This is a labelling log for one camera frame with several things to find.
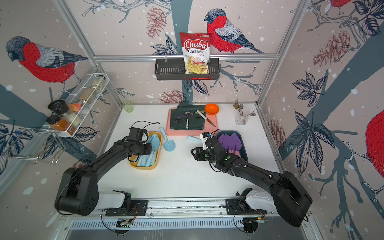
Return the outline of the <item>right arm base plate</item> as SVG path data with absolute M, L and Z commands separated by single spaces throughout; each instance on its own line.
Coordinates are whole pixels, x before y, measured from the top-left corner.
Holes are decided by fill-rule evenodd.
M 253 189 L 251 188 L 247 188 L 241 194 L 236 193 L 236 198 L 226 199 L 225 208 L 227 215 L 265 215 L 267 213 L 266 210 L 256 209 L 255 207 L 251 207 L 247 204 L 246 197 L 252 190 Z

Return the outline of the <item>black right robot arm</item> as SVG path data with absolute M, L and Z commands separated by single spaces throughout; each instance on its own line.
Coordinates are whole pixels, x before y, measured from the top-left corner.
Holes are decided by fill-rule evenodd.
M 290 225 L 299 227 L 308 221 L 307 212 L 313 199 L 291 172 L 281 174 L 250 164 L 226 151 L 216 136 L 207 138 L 205 146 L 192 149 L 191 154 L 196 161 L 207 161 L 219 171 L 245 179 L 268 192 L 277 213 Z

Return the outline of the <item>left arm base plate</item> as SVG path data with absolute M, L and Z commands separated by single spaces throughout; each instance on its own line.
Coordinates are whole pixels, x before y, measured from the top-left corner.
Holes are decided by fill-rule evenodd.
M 107 217 L 141 217 L 146 215 L 149 200 L 132 200 L 131 194 L 124 191 L 114 191 L 114 193 L 124 195 L 123 203 L 118 208 L 107 209 Z

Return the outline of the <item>purple shovel pink handle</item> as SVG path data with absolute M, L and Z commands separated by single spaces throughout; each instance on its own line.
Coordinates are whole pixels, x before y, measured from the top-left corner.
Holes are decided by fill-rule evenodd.
M 219 142 L 228 153 L 235 154 L 239 157 L 241 156 L 240 150 L 243 144 L 236 133 L 232 133 L 231 135 L 221 134 L 219 136 Z

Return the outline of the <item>yellow plastic tray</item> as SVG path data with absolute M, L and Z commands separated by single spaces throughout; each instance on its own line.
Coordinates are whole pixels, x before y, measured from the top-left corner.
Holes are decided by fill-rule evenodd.
M 147 156 L 131 156 L 128 158 L 130 165 L 139 170 L 152 170 L 159 161 L 160 151 L 162 148 L 163 137 L 159 132 L 149 132 L 147 143 L 152 146 L 152 152 Z

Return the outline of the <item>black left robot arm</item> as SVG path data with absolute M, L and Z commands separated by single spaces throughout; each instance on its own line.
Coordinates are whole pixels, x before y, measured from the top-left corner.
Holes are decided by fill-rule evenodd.
M 55 209 L 87 216 L 96 209 L 99 201 L 99 180 L 115 165 L 133 155 L 148 156 L 152 152 L 152 144 L 143 141 L 149 137 L 146 129 L 130 128 L 129 135 L 116 141 L 104 154 L 91 163 L 80 168 L 68 168 L 64 171 Z

